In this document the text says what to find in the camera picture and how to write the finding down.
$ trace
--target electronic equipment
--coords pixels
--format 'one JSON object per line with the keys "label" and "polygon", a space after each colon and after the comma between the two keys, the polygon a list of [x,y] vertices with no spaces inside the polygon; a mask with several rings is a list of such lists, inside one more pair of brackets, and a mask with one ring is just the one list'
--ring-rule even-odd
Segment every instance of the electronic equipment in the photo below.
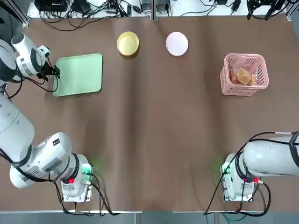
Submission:
{"label": "electronic equipment", "polygon": [[66,12],[67,0],[35,0],[34,5],[42,12]]}
{"label": "electronic equipment", "polygon": [[264,17],[265,20],[268,20],[273,12],[282,8],[284,2],[285,0],[249,0],[247,6],[250,13],[247,14],[247,20],[251,19],[253,12],[260,6],[270,6],[270,9]]}
{"label": "electronic equipment", "polygon": [[81,14],[86,14],[91,10],[90,4],[86,2],[86,0],[74,0],[74,2],[71,5],[71,9],[74,12]]}
{"label": "electronic equipment", "polygon": [[108,13],[108,14],[117,14],[117,10],[116,10],[116,8],[107,8],[107,9],[105,9],[105,11],[106,11],[106,13]]}
{"label": "electronic equipment", "polygon": [[[157,0],[156,9],[158,12],[164,11],[166,5],[170,4],[169,0]],[[142,10],[151,10],[151,0],[141,0]]]}
{"label": "electronic equipment", "polygon": [[217,5],[225,5],[228,0],[216,0]]}
{"label": "electronic equipment", "polygon": [[127,5],[127,14],[131,15],[132,14],[132,9],[130,5]]}

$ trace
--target bread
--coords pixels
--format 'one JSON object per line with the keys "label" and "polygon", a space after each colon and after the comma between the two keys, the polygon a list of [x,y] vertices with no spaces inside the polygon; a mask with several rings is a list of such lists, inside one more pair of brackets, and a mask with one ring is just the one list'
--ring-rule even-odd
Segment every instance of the bread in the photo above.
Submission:
{"label": "bread", "polygon": [[250,85],[258,85],[258,83],[256,82],[257,80],[257,75],[254,73],[254,74],[251,74],[251,81],[249,82]]}
{"label": "bread", "polygon": [[244,68],[238,68],[236,70],[237,82],[243,85],[247,85],[251,81],[250,73]]}
{"label": "bread", "polygon": [[235,71],[233,71],[233,70],[229,71],[229,79],[233,84],[237,83],[237,77],[235,75]]}

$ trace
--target wire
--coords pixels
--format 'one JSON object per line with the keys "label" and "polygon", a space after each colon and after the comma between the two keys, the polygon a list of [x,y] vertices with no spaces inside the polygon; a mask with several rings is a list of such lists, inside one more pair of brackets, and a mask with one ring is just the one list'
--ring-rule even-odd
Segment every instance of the wire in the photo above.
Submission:
{"label": "wire", "polygon": [[244,215],[243,217],[239,218],[239,219],[230,219],[227,217],[226,213],[221,213],[223,215],[223,217],[225,217],[226,220],[230,221],[230,222],[239,222],[242,221],[244,218],[247,217],[247,215]]}
{"label": "wire", "polygon": [[244,188],[245,188],[245,180],[244,180],[244,183],[243,183],[243,188],[242,188],[242,196],[241,196],[241,202],[240,202],[240,208],[236,211],[236,213],[238,214],[239,213],[239,211],[241,211],[242,210],[242,205],[243,205],[243,196],[244,196]]}
{"label": "wire", "polygon": [[215,3],[215,7],[211,10],[211,11],[213,11],[214,9],[216,9],[216,7],[217,7],[217,2],[216,1],[214,1],[214,3]]}
{"label": "wire", "polygon": [[[255,140],[254,140],[255,137],[260,136],[260,135],[264,135],[264,134],[275,134],[275,132],[262,132],[262,133],[255,134],[254,136],[252,136],[252,137],[249,139],[248,142],[250,142],[250,141],[255,141]],[[233,160],[237,157],[237,155],[242,151],[242,149],[247,145],[248,142],[246,142],[246,143],[245,143],[245,144],[244,144],[244,145],[237,151],[237,153],[234,155],[234,157],[233,157],[233,158],[231,159],[231,161],[229,162],[228,166],[225,168],[225,170],[224,170],[223,173],[221,174],[221,177],[220,177],[220,179],[219,179],[219,181],[218,181],[218,183],[217,183],[217,185],[216,185],[216,188],[215,188],[215,190],[214,190],[214,193],[213,193],[213,195],[212,195],[212,198],[211,198],[211,201],[210,201],[210,203],[209,203],[209,205],[208,205],[208,208],[206,209],[206,211],[205,211],[205,213],[204,213],[203,215],[211,214],[211,213],[208,213],[208,211],[209,211],[209,209],[210,209],[210,207],[211,207],[211,204],[212,204],[212,201],[213,201],[213,199],[214,199],[214,197],[215,197],[215,194],[216,194],[216,192],[217,192],[217,189],[218,189],[218,187],[219,187],[219,185],[220,185],[220,183],[221,183],[221,181],[222,181],[222,179],[223,179],[223,177],[224,177],[224,174],[226,173],[226,171],[227,171],[227,169],[229,168],[230,164],[231,164],[231,163],[233,162]]]}
{"label": "wire", "polygon": [[23,79],[22,79],[22,76],[21,76],[20,86],[19,86],[18,90],[13,95],[11,95],[11,96],[7,95],[8,99],[12,99],[13,97],[15,97],[20,92],[20,90],[22,88],[22,85],[23,85]]}
{"label": "wire", "polygon": [[253,191],[253,194],[252,194],[251,198],[248,200],[249,202],[253,199],[253,197],[254,197],[254,195],[256,194],[256,192],[257,192],[259,186],[260,186],[260,185],[258,184],[257,187],[256,187],[256,189]]}
{"label": "wire", "polygon": [[37,85],[38,87],[40,87],[41,89],[43,89],[43,90],[45,90],[47,92],[55,92],[58,89],[58,77],[55,76],[55,78],[56,78],[56,82],[57,82],[55,90],[47,90],[47,89],[43,88],[42,86],[40,86],[37,81],[35,81],[35,80],[31,79],[31,78],[25,77],[25,79],[29,80],[30,82],[34,83],[35,85]]}
{"label": "wire", "polygon": [[117,2],[117,0],[111,0],[111,1],[116,5],[116,7],[117,7],[117,9],[118,9],[118,12],[119,12],[120,14],[116,14],[116,15],[114,15],[114,16],[110,16],[110,15],[109,15],[109,16],[104,16],[104,17],[102,17],[102,18],[99,18],[99,19],[96,19],[96,20],[94,20],[94,21],[90,21],[90,22],[88,22],[88,23],[86,23],[86,24],[83,24],[84,21],[85,21],[86,19],[88,19],[88,18],[92,18],[92,17],[94,17],[94,15],[95,15],[96,13],[98,13],[99,11],[108,8],[108,4],[107,4],[106,2],[103,2],[103,4],[102,4],[101,6],[99,6],[99,7],[97,7],[97,6],[95,6],[95,5],[92,4],[93,6],[96,7],[96,9],[93,10],[91,13],[88,13],[87,16],[86,16],[85,18],[83,18],[84,15],[82,15],[82,17],[81,17],[81,18],[82,18],[82,21],[81,21],[81,23],[80,23],[78,26],[72,24],[72,23],[68,20],[69,24],[70,24],[72,27],[74,27],[74,28],[72,28],[72,29],[60,29],[60,28],[54,27],[54,26],[51,24],[51,23],[57,23],[57,22],[60,22],[62,19],[65,19],[65,18],[66,18],[66,19],[72,18],[72,13],[74,13],[74,11],[72,11],[71,9],[69,9],[69,11],[66,13],[66,15],[65,15],[64,17],[59,17],[60,20],[58,20],[58,21],[47,21],[47,20],[45,20],[45,19],[42,17],[41,12],[40,12],[40,18],[41,18],[41,20],[42,20],[47,26],[49,26],[49,27],[51,27],[51,28],[54,28],[54,29],[56,29],[56,30],[58,30],[58,31],[71,32],[71,31],[75,31],[75,30],[77,30],[77,29],[83,28],[83,27],[85,27],[86,25],[91,24],[91,23],[93,23],[93,22],[100,21],[100,20],[102,20],[102,19],[104,19],[104,18],[117,18],[117,17],[119,17],[120,15],[124,15],[124,16],[128,17],[128,15],[127,15],[126,11],[124,10],[123,6],[121,6],[120,3]]}
{"label": "wire", "polygon": [[260,213],[260,214],[252,214],[252,213],[248,213],[248,212],[240,211],[240,212],[239,212],[240,214],[247,215],[247,216],[251,216],[251,217],[261,217],[261,216],[264,216],[264,215],[267,214],[267,212],[269,211],[270,205],[271,205],[271,191],[270,191],[269,186],[268,186],[265,182],[263,183],[263,185],[266,187],[266,189],[267,189],[267,191],[268,191],[268,203],[267,203],[267,206],[266,206],[265,211],[263,211],[263,212]]}
{"label": "wire", "polygon": [[[97,178],[96,175],[93,174],[93,177],[96,179],[98,187],[99,187],[99,191],[100,191],[100,182],[99,182],[99,180],[98,180],[98,178]],[[100,197],[100,216],[101,217],[105,215],[105,213],[102,214],[103,207],[104,207],[104,204],[101,206],[101,197]]]}
{"label": "wire", "polygon": [[233,3],[231,3],[230,5],[225,4],[225,6],[227,6],[227,7],[231,7],[232,5],[233,5]]}
{"label": "wire", "polygon": [[105,197],[103,196],[103,194],[102,194],[102,192],[100,191],[100,189],[99,189],[94,183],[91,183],[91,185],[98,191],[100,197],[101,197],[102,200],[103,200],[103,203],[104,203],[104,205],[105,205],[105,208],[107,209],[107,211],[109,212],[109,214],[112,215],[112,216],[117,216],[117,215],[119,215],[120,213],[113,213],[113,212],[111,211],[111,209],[110,209],[110,207],[107,205],[106,200],[105,200]]}
{"label": "wire", "polygon": [[184,14],[182,14],[182,15],[180,15],[180,16],[183,16],[183,15],[186,15],[186,14],[189,14],[189,13],[194,13],[194,14],[205,13],[205,12],[208,12],[212,7],[213,7],[213,5],[212,5],[209,9],[207,9],[207,10],[205,10],[205,11],[201,11],[201,12],[187,12],[187,13],[184,13]]}
{"label": "wire", "polygon": [[212,5],[205,4],[202,0],[199,0],[204,6],[214,6],[214,3]]}
{"label": "wire", "polygon": [[93,216],[94,213],[73,213],[73,212],[70,212],[68,211],[65,207],[64,207],[64,203],[63,203],[63,197],[61,197],[61,194],[60,194],[60,190],[57,186],[57,183],[56,182],[53,182],[53,184],[55,185],[56,187],[56,193],[57,193],[57,197],[58,197],[58,200],[59,200],[59,203],[62,207],[62,211],[65,213],[65,214],[68,214],[68,215],[73,215],[73,216]]}

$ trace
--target metal pole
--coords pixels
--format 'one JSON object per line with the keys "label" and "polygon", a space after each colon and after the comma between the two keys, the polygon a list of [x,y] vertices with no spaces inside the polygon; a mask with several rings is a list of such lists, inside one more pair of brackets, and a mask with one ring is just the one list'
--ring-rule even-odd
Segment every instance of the metal pole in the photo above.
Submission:
{"label": "metal pole", "polygon": [[157,17],[157,14],[156,14],[156,11],[157,11],[156,5],[157,5],[156,0],[151,0],[151,17],[150,17],[150,19],[153,20],[153,21],[158,20],[158,17]]}
{"label": "metal pole", "polygon": [[29,17],[17,6],[14,0],[6,0],[10,5],[10,8],[19,17],[19,20],[23,22],[23,26],[27,27],[29,25]]}
{"label": "metal pole", "polygon": [[297,10],[298,11],[299,2],[295,4],[288,5],[286,8],[286,17],[288,21],[292,21],[292,15]]}
{"label": "metal pole", "polygon": [[214,213],[214,223],[215,224],[220,224],[220,220],[219,220],[219,214],[218,213]]}

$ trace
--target yellow bowl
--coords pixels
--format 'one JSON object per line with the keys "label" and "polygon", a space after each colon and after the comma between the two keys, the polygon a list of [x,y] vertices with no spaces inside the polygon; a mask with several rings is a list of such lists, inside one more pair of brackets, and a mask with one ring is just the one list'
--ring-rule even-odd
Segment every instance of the yellow bowl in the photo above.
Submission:
{"label": "yellow bowl", "polygon": [[133,55],[137,51],[138,46],[138,36],[131,31],[122,33],[117,39],[117,49],[124,56]]}

